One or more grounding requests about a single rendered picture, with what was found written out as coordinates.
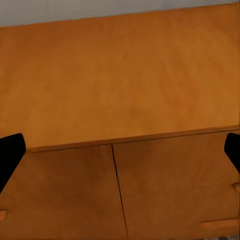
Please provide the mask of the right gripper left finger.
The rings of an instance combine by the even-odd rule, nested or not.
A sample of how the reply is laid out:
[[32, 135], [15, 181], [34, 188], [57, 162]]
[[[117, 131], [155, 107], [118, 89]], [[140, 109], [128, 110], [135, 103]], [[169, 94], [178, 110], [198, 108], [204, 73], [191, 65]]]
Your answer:
[[0, 138], [0, 193], [25, 153], [22, 133]]

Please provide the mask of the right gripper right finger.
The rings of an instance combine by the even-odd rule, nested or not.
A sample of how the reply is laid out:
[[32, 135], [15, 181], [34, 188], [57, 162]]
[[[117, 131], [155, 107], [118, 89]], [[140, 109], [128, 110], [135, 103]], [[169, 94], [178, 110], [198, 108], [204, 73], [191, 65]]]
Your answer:
[[228, 133], [224, 151], [240, 173], [240, 134]]

